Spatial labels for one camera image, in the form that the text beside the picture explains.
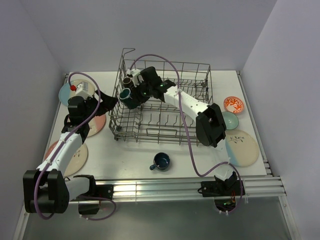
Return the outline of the dark green mug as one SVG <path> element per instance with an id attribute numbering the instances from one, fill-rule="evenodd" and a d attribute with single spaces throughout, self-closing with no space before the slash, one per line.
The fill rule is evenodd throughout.
<path id="1" fill-rule="evenodd" d="M 131 89 L 124 88 L 119 94 L 119 100 L 126 106 L 126 100 L 128 99 L 133 99 Z"/>

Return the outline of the dark blue mug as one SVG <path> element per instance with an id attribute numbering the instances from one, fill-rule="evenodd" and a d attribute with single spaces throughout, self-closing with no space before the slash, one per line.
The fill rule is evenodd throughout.
<path id="1" fill-rule="evenodd" d="M 164 152 L 157 153 L 153 158 L 153 163 L 149 167 L 150 171 L 158 170 L 158 171 L 167 171 L 170 167 L 171 159 L 168 154 Z"/>

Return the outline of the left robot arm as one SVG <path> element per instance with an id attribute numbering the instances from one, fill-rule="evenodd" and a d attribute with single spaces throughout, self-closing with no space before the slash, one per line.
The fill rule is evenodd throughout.
<path id="1" fill-rule="evenodd" d="M 98 188 L 93 175 L 77 175 L 65 181 L 64 173 L 77 150 L 88 137 L 89 122 L 111 111 L 118 99 L 96 90 L 98 97 L 80 95 L 68 100 L 68 115 L 58 143 L 50 155 L 35 169 L 27 170 L 22 178 L 24 207 L 27 213 L 47 220 L 66 211 L 69 201 L 78 197 L 91 200 Z"/>

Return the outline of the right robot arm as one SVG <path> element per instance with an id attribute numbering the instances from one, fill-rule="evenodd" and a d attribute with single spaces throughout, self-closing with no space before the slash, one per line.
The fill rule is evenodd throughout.
<path id="1" fill-rule="evenodd" d="M 227 126 L 221 108 L 216 103 L 208 104 L 189 95 L 182 90 L 180 83 L 179 79 L 176 82 L 163 80 L 153 66 L 142 70 L 129 68 L 123 80 L 129 93 L 123 103 L 132 109 L 154 98 L 178 108 L 184 126 L 187 124 L 186 116 L 194 120 L 197 140 L 212 149 L 216 161 L 206 173 L 196 174 L 206 177 L 213 173 L 215 184 L 211 192 L 217 196 L 230 194 L 235 187 L 242 186 L 242 181 L 230 162 L 226 147 Z"/>

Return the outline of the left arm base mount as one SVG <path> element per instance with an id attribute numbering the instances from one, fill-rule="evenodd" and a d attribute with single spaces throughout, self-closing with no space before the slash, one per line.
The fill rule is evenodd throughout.
<path id="1" fill-rule="evenodd" d="M 79 203 L 78 213 L 85 216 L 96 215 L 101 209 L 101 202 L 105 199 L 112 200 L 114 186 L 112 184 L 97 185 L 94 193 L 83 193 L 77 197 L 78 201 L 98 201 L 98 203 Z"/>

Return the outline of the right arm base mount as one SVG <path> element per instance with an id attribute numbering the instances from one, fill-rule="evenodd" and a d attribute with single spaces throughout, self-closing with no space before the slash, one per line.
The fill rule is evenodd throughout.
<path id="1" fill-rule="evenodd" d="M 220 180 L 202 181 L 197 192 L 203 198 L 213 198 L 218 213 L 226 216 L 237 208 L 246 194 L 243 182 L 240 180 L 235 180 L 231 184 Z"/>

